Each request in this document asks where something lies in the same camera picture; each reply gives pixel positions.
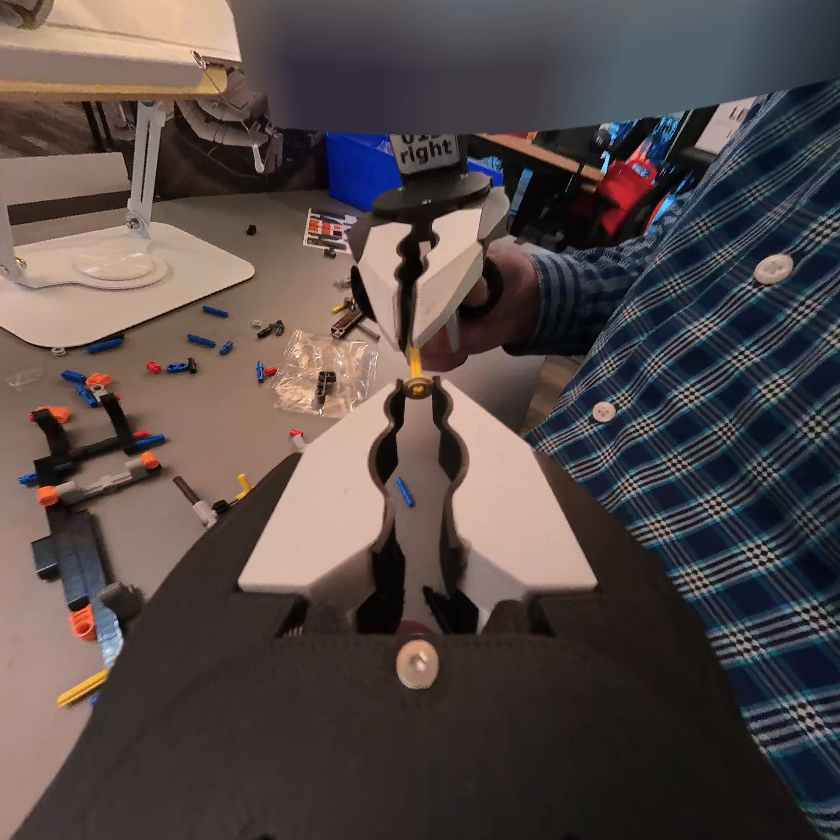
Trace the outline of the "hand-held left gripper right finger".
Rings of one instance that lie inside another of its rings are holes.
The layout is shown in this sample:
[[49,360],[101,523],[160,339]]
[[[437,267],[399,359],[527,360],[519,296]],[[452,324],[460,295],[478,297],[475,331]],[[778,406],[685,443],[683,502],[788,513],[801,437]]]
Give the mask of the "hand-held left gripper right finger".
[[476,634],[502,602],[597,586],[530,446],[455,385],[434,378],[438,464],[449,485],[439,540],[443,591],[432,614],[445,634]]

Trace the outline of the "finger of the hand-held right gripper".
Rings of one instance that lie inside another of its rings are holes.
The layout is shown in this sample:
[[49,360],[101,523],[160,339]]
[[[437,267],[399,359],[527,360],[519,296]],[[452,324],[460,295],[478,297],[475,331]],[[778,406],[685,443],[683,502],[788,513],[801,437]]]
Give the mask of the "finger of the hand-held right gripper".
[[394,350],[408,354],[413,327],[413,282],[408,276],[413,226],[401,222],[357,222],[348,241],[360,285],[374,320]]
[[433,221],[437,242],[413,289],[409,338],[414,348],[421,349],[446,326],[478,282],[484,259],[478,239],[482,214],[481,208],[471,207]]

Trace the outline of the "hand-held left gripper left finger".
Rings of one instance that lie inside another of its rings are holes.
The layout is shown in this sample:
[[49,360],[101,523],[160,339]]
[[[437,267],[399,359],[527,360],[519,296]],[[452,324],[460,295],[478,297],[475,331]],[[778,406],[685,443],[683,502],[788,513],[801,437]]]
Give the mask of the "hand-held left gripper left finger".
[[299,596],[361,633],[396,631],[404,553],[386,485],[403,422],[396,380],[306,446],[238,577],[242,592]]

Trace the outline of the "person's right forearm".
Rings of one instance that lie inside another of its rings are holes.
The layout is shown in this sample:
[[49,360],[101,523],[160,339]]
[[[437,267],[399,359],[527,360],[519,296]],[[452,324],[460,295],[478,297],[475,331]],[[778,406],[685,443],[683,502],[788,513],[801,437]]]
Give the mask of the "person's right forearm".
[[503,344],[510,355],[585,355],[633,285],[651,266],[694,193],[678,196],[644,236],[560,255],[523,251],[538,304],[533,325]]

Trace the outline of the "dark printed lego box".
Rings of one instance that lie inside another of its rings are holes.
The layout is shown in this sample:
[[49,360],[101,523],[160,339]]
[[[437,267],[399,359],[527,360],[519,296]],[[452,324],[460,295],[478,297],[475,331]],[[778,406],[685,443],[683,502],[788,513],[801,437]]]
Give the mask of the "dark printed lego box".
[[257,170],[249,136],[234,139],[240,123],[218,118],[219,100],[164,104],[154,199],[324,190],[329,185],[325,132],[279,129],[259,138]]

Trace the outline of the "black lego beam assembly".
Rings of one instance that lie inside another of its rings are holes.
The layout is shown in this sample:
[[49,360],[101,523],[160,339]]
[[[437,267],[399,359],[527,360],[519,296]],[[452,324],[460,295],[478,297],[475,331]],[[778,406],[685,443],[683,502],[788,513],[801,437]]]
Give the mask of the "black lego beam assembly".
[[47,411],[35,409],[29,418],[45,438],[46,454],[34,462],[23,480],[33,487],[47,520],[45,537],[31,543],[37,576],[61,585],[70,630],[75,639],[96,643],[102,670],[67,690],[58,708],[96,696],[123,648],[125,614],[140,608],[132,587],[109,578],[98,520],[87,504],[158,476],[161,462],[154,452],[165,437],[132,428],[119,397],[103,395],[100,409],[110,421],[109,437],[74,444],[66,425]]

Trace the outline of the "person's right hand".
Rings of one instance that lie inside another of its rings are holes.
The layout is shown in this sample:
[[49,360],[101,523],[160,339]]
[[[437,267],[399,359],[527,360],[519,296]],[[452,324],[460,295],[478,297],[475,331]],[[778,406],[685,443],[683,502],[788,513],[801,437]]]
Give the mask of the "person's right hand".
[[460,323],[457,350],[452,349],[445,329],[435,334],[421,349],[425,369],[452,371],[472,355],[505,345],[520,345],[533,336],[539,320],[541,293],[530,253],[504,238],[490,245],[488,256],[505,284],[497,305],[484,318]]

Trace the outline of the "dark liftarm with yellow pin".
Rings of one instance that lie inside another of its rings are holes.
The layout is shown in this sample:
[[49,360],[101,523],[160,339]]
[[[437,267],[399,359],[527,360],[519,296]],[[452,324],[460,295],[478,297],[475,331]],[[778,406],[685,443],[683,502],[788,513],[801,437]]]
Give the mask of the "dark liftarm with yellow pin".
[[351,297],[346,297],[342,305],[332,310],[332,314],[340,315],[330,328],[332,340],[345,340],[353,331],[357,331],[374,343],[380,342],[380,334],[366,325],[368,317]]

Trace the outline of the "sticker sheet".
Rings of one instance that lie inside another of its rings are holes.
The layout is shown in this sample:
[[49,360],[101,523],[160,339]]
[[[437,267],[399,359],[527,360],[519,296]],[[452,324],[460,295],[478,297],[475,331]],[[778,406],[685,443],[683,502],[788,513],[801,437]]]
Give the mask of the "sticker sheet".
[[350,253],[349,233],[357,223],[355,215],[345,212],[309,208],[302,244],[312,249],[331,251],[335,254]]

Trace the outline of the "blue storage bin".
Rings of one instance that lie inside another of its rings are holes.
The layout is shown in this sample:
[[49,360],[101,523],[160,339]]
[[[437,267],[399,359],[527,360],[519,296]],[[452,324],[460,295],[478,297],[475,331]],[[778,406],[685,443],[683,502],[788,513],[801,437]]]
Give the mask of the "blue storage bin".
[[329,194],[363,213],[402,186],[387,134],[327,132]]

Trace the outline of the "clear plastic parts bag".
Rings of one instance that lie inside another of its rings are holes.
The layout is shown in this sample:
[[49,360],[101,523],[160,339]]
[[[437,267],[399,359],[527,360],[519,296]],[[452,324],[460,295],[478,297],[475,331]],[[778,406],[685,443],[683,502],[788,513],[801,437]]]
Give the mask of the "clear plastic parts bag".
[[[365,341],[333,340],[330,336],[295,331],[278,372],[268,385],[276,410],[339,420],[371,392],[378,353]],[[314,398],[318,373],[335,371],[337,384],[323,404]]]

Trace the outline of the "black axle connector assembly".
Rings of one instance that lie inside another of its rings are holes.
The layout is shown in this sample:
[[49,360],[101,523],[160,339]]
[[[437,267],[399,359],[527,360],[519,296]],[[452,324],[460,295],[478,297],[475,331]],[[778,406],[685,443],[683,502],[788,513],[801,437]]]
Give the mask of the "black axle connector assembly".
[[209,530],[219,521],[220,518],[223,518],[227,513],[231,512],[231,510],[233,510],[240,501],[245,499],[252,489],[254,489],[253,484],[244,474],[239,475],[237,477],[237,481],[241,487],[241,491],[233,500],[227,501],[222,499],[214,503],[210,503],[201,498],[181,476],[174,476],[172,478],[173,484],[187,500],[205,530]]

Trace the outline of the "person's plaid shirt torso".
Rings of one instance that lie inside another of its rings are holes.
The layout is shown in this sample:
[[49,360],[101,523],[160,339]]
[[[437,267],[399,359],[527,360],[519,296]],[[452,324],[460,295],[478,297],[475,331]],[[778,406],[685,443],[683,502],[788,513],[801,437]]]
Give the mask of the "person's plaid shirt torso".
[[839,86],[757,102],[528,435],[655,553],[839,835]]

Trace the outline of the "white printed sign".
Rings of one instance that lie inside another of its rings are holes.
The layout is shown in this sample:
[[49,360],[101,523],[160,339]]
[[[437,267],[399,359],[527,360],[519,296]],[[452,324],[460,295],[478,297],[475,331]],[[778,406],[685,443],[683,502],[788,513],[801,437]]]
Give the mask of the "white printed sign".
[[764,95],[718,105],[695,142],[695,148],[705,154],[719,154],[739,131],[752,106],[763,99]]

